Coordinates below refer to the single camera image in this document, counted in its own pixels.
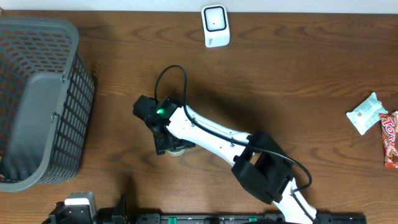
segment wood grain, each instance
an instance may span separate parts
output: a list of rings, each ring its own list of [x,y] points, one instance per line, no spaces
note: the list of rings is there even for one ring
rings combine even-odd
[[[304,195],[317,209],[364,213],[368,223],[398,220],[398,170],[383,166],[379,124],[360,136],[345,115],[372,91],[387,110],[398,110],[397,16],[230,13],[231,43],[207,49],[198,13],[3,14],[73,22],[98,87],[76,179],[0,193],[0,223],[40,223],[55,202],[89,190],[99,208],[127,192],[133,210],[276,210],[245,192],[227,163],[200,147],[180,157],[156,156],[132,104],[153,94],[155,79],[171,64],[188,71],[193,109],[234,129],[265,130],[304,164],[313,175]],[[182,83],[171,70],[159,96],[180,98]]]

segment gray plastic basket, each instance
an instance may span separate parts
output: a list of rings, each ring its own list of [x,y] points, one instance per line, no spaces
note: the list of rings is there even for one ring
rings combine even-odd
[[[0,17],[0,191],[73,178],[94,82],[60,19]]]

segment red candy wrapper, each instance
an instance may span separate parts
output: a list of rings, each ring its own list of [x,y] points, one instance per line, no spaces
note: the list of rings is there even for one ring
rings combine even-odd
[[[396,150],[397,118],[389,114],[379,114],[384,146],[384,166],[398,168],[398,151]]]

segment wooden table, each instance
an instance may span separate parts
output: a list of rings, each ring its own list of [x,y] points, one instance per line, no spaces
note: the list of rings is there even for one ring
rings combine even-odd
[[[383,166],[380,125],[361,136],[345,115],[372,91],[387,110],[398,110],[397,16],[230,13],[231,43],[207,49],[199,13],[3,14],[72,21],[98,87],[80,173],[65,184],[1,192],[0,223],[41,223],[76,191],[93,191],[99,208],[115,206],[127,192],[135,211],[275,211],[201,147],[180,157],[156,155],[132,104],[152,96],[171,64],[187,69],[193,109],[230,128],[265,130],[304,164],[313,185],[303,194],[317,209],[397,222],[398,170]],[[182,86],[180,71],[171,70],[159,96],[182,98]],[[306,181],[304,174],[298,179]]]

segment green light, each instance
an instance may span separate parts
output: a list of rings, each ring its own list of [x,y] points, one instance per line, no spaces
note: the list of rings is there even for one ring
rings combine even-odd
[[[159,110],[156,111],[156,113],[157,113],[157,114],[163,114],[163,113],[164,113],[164,110],[163,110],[163,109],[159,109]]]

